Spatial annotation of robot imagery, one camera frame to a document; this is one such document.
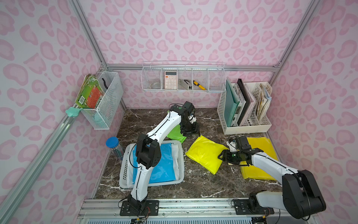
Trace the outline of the blue raincoat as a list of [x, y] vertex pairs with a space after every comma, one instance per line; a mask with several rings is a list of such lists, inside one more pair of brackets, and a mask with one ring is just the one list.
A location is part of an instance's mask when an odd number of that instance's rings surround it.
[[160, 149], [161, 159], [152, 171], [149, 184], [175, 181], [171, 143], [162, 144]]

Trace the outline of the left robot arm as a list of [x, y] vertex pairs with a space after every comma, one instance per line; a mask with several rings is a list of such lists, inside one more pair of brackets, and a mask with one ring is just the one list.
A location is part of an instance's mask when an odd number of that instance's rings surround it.
[[138, 172], [134, 188], [127, 198], [129, 205], [136, 211], [143, 211], [148, 195], [148, 185], [154, 167], [161, 159], [160, 146], [167, 135], [180, 126], [185, 137], [200, 136], [200, 126], [196, 121], [195, 107], [190, 102], [170, 104], [167, 116], [150, 132], [141, 134], [136, 144]]

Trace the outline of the white raincoat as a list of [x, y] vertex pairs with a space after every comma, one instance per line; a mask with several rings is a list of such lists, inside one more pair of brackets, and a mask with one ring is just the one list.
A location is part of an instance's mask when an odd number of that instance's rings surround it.
[[179, 180], [179, 163], [178, 163], [178, 158], [179, 158], [179, 148], [178, 145], [176, 144], [171, 144], [172, 147], [172, 159], [173, 159], [173, 170], [174, 170], [174, 175], [175, 175], [175, 180], [178, 181]]

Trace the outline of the green raincoat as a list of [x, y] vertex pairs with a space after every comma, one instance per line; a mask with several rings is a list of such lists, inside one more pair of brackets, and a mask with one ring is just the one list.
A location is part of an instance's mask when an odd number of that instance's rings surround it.
[[182, 118], [176, 112], [168, 112], [168, 121], [165, 124], [166, 137], [183, 143], [186, 137], [181, 133], [180, 123]]

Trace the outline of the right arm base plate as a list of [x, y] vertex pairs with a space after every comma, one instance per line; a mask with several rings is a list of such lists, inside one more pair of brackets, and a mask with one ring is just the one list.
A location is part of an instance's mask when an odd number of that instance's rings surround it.
[[235, 209], [236, 215], [273, 215], [273, 208], [262, 207], [252, 198], [231, 200], [230, 205]]

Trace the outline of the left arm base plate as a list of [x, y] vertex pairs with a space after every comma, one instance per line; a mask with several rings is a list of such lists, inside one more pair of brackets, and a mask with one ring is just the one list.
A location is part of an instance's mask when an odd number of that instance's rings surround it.
[[157, 216], [159, 200], [146, 200], [133, 205], [129, 201], [123, 201], [120, 208], [120, 216]]

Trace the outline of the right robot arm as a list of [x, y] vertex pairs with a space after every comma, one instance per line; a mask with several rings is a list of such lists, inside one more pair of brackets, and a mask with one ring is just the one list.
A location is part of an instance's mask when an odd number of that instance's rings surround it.
[[296, 219], [308, 220], [311, 215], [326, 210], [324, 197], [310, 171], [297, 170], [273, 159], [263, 150], [252, 147], [245, 136], [231, 138], [227, 144], [229, 149], [223, 150], [218, 159], [238, 166], [246, 162], [247, 167], [265, 171], [282, 186], [281, 192], [251, 193], [247, 200], [248, 212], [258, 214], [279, 209]]

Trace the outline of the golden yellow raincoat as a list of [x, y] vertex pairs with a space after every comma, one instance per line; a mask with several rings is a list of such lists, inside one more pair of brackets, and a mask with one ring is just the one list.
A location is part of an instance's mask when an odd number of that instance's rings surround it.
[[278, 157], [270, 139], [265, 137], [248, 137], [247, 140], [252, 149], [258, 148], [263, 150], [266, 156], [271, 159], [269, 160], [262, 155], [255, 154], [252, 158], [253, 165], [241, 167], [243, 178], [276, 181], [275, 176], [277, 176], [278, 165], [272, 162], [272, 160], [278, 161]]

